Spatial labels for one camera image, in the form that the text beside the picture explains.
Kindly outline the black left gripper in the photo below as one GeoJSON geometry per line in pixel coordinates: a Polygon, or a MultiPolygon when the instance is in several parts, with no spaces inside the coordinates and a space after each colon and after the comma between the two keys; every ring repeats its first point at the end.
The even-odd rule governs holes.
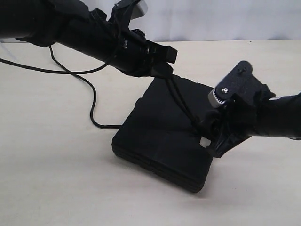
{"type": "Polygon", "coordinates": [[[132,77],[171,78],[177,50],[145,38],[139,30],[122,33],[122,46],[117,51],[112,66],[132,77]]]}

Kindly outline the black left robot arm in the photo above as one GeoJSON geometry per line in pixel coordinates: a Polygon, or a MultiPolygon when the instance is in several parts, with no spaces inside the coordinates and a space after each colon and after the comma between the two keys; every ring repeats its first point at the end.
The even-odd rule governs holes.
{"type": "Polygon", "coordinates": [[[129,76],[169,79],[177,50],[129,29],[130,21],[146,11],[142,0],[116,3],[110,17],[80,0],[3,0],[0,36],[39,47],[59,43],[129,76]]]}

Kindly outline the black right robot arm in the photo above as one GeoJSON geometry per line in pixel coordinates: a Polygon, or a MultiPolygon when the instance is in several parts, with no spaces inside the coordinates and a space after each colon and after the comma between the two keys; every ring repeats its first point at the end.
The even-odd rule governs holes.
{"type": "Polygon", "coordinates": [[[200,146],[214,158],[250,137],[301,138],[301,95],[277,97],[240,61],[208,94],[213,110],[200,125],[200,146]]]}

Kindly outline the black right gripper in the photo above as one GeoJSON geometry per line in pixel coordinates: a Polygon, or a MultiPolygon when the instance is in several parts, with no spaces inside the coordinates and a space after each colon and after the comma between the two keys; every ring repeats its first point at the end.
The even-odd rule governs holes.
{"type": "Polygon", "coordinates": [[[253,75],[252,65],[240,61],[215,87],[219,98],[225,104],[207,111],[200,126],[205,150],[214,158],[221,158],[227,151],[250,138],[247,128],[252,127],[258,110],[264,102],[275,97],[266,84],[253,75]]]}

